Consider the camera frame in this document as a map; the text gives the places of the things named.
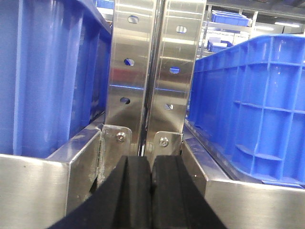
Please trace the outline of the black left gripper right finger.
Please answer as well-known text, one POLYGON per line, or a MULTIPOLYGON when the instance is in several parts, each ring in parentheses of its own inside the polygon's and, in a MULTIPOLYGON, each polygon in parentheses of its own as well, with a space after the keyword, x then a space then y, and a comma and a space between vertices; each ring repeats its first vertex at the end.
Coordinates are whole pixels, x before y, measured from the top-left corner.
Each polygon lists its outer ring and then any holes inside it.
POLYGON ((224 229, 181 156, 157 156, 152 169, 154 229, 224 229))

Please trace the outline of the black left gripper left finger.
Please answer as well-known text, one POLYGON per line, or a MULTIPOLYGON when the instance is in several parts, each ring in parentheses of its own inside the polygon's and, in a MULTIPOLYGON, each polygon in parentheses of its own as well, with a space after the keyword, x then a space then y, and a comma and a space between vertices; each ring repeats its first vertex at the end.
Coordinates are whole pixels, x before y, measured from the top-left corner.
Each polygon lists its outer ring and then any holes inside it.
POLYGON ((145 157, 122 156, 116 168, 84 203, 53 229, 149 229, 151 171, 145 157))

